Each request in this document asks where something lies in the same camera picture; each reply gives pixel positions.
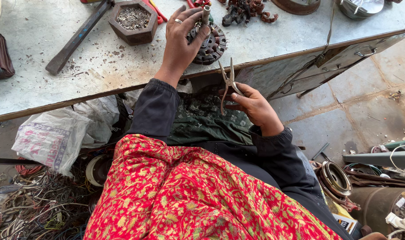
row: black top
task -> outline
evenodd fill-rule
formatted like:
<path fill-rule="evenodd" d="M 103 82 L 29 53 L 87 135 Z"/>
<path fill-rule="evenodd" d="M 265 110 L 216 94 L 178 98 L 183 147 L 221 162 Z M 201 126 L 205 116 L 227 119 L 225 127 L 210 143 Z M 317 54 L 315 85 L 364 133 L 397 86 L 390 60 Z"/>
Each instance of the black top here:
<path fill-rule="evenodd" d="M 143 134 L 167 140 L 174 121 L 179 96 L 168 83 L 151 79 L 140 94 L 133 123 L 127 134 Z M 339 225 L 328 210 L 318 181 L 306 173 L 302 160 L 291 143 L 290 128 L 272 137 L 262 137 L 258 126 L 250 129 L 254 146 L 227 141 L 195 143 L 242 169 L 245 173 L 280 189 L 296 200 L 343 240 L 352 237 Z"/>

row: red scarf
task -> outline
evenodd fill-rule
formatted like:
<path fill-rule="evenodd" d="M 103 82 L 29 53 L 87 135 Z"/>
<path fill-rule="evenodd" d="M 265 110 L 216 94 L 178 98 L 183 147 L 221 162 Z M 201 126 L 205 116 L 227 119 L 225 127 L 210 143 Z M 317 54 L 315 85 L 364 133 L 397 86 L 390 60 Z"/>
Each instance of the red scarf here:
<path fill-rule="evenodd" d="M 86 240 L 340 237 L 295 200 L 199 147 L 118 142 Z"/>

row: green patterned cloth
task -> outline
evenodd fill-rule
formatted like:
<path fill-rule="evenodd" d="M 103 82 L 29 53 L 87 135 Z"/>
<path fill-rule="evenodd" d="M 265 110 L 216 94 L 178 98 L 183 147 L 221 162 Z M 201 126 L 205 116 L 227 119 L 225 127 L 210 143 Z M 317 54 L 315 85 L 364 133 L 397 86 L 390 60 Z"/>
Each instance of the green patterned cloth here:
<path fill-rule="evenodd" d="M 180 101 L 167 138 L 167 145 L 186 145 L 203 141 L 229 141 L 253 145 L 248 129 L 253 125 L 247 114 L 225 109 L 220 112 L 218 90 L 225 85 L 210 85 L 195 94 L 178 93 Z"/>

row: hand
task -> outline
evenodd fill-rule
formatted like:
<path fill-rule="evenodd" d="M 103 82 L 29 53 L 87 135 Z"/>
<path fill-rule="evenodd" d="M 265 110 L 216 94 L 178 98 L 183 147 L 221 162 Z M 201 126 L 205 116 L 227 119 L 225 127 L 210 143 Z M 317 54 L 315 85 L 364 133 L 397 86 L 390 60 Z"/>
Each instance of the hand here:
<path fill-rule="evenodd" d="M 250 121 L 260 127 L 264 137 L 280 134 L 284 130 L 284 126 L 268 101 L 258 90 L 247 84 L 238 82 L 236 84 L 245 96 L 238 95 L 232 88 L 229 88 L 228 94 L 231 95 L 226 96 L 225 100 L 234 101 L 238 105 L 226 105 L 226 108 L 245 112 Z M 223 95 L 224 92 L 224 89 L 219 90 L 220 95 Z"/>
<path fill-rule="evenodd" d="M 167 23 L 165 37 L 164 58 L 161 68 L 154 78 L 167 82 L 173 87 L 177 87 L 178 80 L 184 70 L 189 66 L 198 53 L 202 42 L 205 40 L 210 29 L 207 25 L 201 26 L 196 38 L 189 43 L 186 39 L 187 33 L 195 26 L 195 23 L 202 17 L 202 8 L 186 10 L 183 5 L 171 15 Z"/>

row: hexagonal metal container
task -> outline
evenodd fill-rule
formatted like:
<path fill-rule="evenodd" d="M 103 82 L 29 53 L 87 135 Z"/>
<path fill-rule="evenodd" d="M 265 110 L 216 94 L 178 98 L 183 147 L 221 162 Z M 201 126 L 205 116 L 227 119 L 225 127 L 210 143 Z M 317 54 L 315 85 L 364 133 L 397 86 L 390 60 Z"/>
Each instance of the hexagonal metal container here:
<path fill-rule="evenodd" d="M 125 8 L 132 8 L 137 6 L 148 13 L 148 26 L 146 28 L 137 30 L 127 30 L 117 22 L 118 15 Z M 115 7 L 109 17 L 109 24 L 116 35 L 118 35 L 122 40 L 124 40 L 131 46 L 150 43 L 153 40 L 156 28 L 158 27 L 157 13 L 149 6 L 147 6 L 142 0 L 119 2 L 115 3 Z"/>

